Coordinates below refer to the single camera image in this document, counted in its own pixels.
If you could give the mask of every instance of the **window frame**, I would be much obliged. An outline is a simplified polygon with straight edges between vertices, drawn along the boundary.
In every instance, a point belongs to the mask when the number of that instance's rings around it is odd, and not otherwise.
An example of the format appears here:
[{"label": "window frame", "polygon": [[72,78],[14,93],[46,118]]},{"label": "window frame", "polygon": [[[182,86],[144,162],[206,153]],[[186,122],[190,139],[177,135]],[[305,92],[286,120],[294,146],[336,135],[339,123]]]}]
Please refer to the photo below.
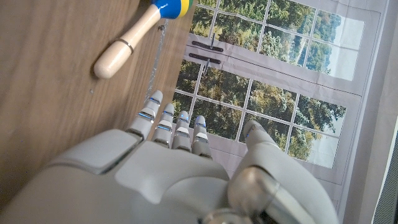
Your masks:
[{"label": "window frame", "polygon": [[[324,0],[324,1],[317,1],[313,2],[311,0],[298,0],[294,1],[300,4],[304,4],[306,6],[314,7],[315,8],[315,14],[314,14],[314,20],[313,20],[313,26],[315,25],[316,17],[317,17],[317,12],[318,10],[330,12],[330,13],[335,13],[339,15],[349,15],[345,16],[347,18],[351,19],[357,19],[365,22],[364,25],[364,30],[363,30],[363,35],[362,35],[362,40],[359,48],[359,53],[358,53],[358,58],[357,58],[357,64],[356,68],[354,71],[354,77],[352,81],[349,80],[344,80],[340,78],[335,78],[331,77],[329,75],[326,75],[324,73],[316,72],[313,70],[309,70],[306,68],[301,68],[295,65],[291,65],[285,62],[282,62],[278,59],[268,57],[266,55],[261,55],[259,54],[259,46],[261,46],[262,42],[262,36],[264,34],[264,28],[265,26],[268,27],[276,27],[270,24],[266,24],[266,16],[264,16],[264,20],[261,23],[262,24],[262,29],[259,37],[259,43],[257,45],[257,52],[252,52],[247,49],[244,49],[242,47],[237,47],[233,46],[228,43],[224,42],[218,42],[217,40],[214,41],[214,46],[216,47],[221,47],[224,49],[223,53],[218,53],[218,52],[212,52],[207,49],[201,49],[200,47],[193,46],[192,41],[198,41],[202,42],[204,44],[210,44],[210,33],[213,29],[213,26],[215,24],[215,20],[217,17],[217,13],[223,13],[223,14],[228,14],[225,12],[221,12],[221,10],[218,9],[220,5],[220,0],[216,2],[216,9],[213,9],[211,7],[206,7],[206,6],[200,6],[203,7],[207,10],[213,11],[213,19],[211,21],[211,28],[208,34],[208,37],[200,37],[195,34],[190,34],[187,42],[187,48],[185,51],[185,56],[184,59],[196,63],[201,64],[201,70],[203,68],[204,61],[191,58],[189,57],[189,53],[194,53],[210,58],[215,58],[221,61],[219,65],[211,64],[210,67],[217,68],[220,70],[224,70],[226,72],[230,72],[242,77],[250,78],[248,89],[246,92],[246,99],[244,103],[244,109],[241,117],[241,121],[239,123],[239,129],[236,135],[235,141],[231,141],[229,139],[225,139],[222,137],[214,136],[212,134],[209,134],[209,139],[210,139],[210,147],[213,149],[217,149],[223,152],[227,153],[233,153],[234,155],[241,156],[243,157],[246,153],[246,146],[243,143],[239,142],[239,135],[240,131],[242,130],[243,126],[243,120],[246,115],[246,110],[247,108],[247,103],[248,103],[248,98],[252,86],[252,81],[257,80],[269,85],[274,85],[279,88],[283,88],[288,91],[295,92],[297,94],[296,96],[296,102],[295,105],[297,105],[297,100],[300,95],[304,96],[310,96],[311,98],[315,98],[318,100],[326,101],[329,103],[334,103],[337,105],[341,105],[346,107],[346,116],[345,116],[345,121],[343,128],[341,130],[341,135],[340,135],[340,141],[338,145],[338,150],[336,153],[335,157],[335,163],[333,165],[332,169],[325,168],[322,166],[318,166],[315,164],[311,164],[309,162],[301,161],[299,159],[296,159],[299,163],[301,163],[304,167],[306,167],[316,178],[320,180],[324,180],[325,182],[329,183],[334,183],[341,185],[343,183],[343,177],[346,172],[346,168],[348,166],[348,161],[349,161],[349,154],[351,153],[351,150],[353,148],[353,143],[354,143],[354,134],[356,131],[357,127],[357,122],[359,119],[359,109],[360,105],[362,102],[362,96],[365,91],[365,83],[367,82],[368,76],[371,72],[371,59],[374,55],[375,48],[376,48],[376,34],[377,34],[377,27],[379,27],[380,23],[380,13],[376,11],[367,11],[364,9],[359,9],[359,8],[354,8],[354,7],[349,7],[344,4],[341,4],[339,2],[333,1],[333,0]],[[268,9],[269,9],[269,4],[271,3],[271,0],[267,2],[267,9],[266,9],[266,15],[268,14]],[[256,22],[259,23],[258,21],[252,20],[252,19],[247,19],[247,21],[251,22]],[[294,31],[290,30],[285,30],[280,27],[276,27],[276,29],[281,30],[283,32],[287,32],[293,35],[299,35],[299,36],[304,36],[304,38],[308,39],[308,36],[302,35],[302,34],[297,34]],[[318,42],[324,42],[330,45],[335,45],[330,42],[322,41],[315,39]],[[307,46],[307,53],[308,55],[310,48],[310,43],[308,43]],[[200,79],[198,77],[197,83],[195,85],[195,89],[198,88],[198,84],[200,82]],[[191,103],[191,108],[190,108],[190,114],[192,114],[193,107],[195,104],[196,100],[196,92],[194,94],[189,93],[188,96],[192,96],[192,103]],[[242,110],[237,106],[231,106],[227,103],[219,102],[216,100],[211,100],[208,98],[204,98],[202,96],[199,96],[201,100],[207,100],[212,103],[216,104],[221,104],[223,106],[227,106],[233,109],[238,109]],[[259,114],[259,113],[252,113],[256,116],[260,116],[263,118],[270,119],[272,117]],[[278,119],[275,120],[275,118],[272,118],[271,120],[280,122]]]}]

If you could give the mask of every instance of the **robotic hand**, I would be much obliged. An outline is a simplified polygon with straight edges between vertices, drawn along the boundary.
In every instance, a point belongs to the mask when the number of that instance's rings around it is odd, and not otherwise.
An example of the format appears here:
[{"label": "robotic hand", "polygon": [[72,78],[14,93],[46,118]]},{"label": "robotic hand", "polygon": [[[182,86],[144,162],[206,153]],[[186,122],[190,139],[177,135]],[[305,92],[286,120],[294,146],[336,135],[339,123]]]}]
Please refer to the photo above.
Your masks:
[{"label": "robotic hand", "polygon": [[205,119],[156,91],[127,131],[105,131],[50,162],[14,198],[0,223],[338,223],[320,183],[262,126],[244,127],[248,153],[230,180],[212,161]]}]

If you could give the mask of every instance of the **wooden table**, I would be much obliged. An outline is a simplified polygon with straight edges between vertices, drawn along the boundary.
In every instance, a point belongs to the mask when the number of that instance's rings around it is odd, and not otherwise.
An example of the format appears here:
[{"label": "wooden table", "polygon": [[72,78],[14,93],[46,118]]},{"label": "wooden table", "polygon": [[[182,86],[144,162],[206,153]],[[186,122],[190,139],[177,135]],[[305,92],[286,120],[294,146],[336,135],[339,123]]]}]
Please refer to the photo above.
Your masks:
[{"label": "wooden table", "polygon": [[[161,20],[110,80],[92,66],[149,0],[0,0],[0,210],[51,158],[142,107]],[[173,96],[193,10],[170,21],[153,90]]]}]

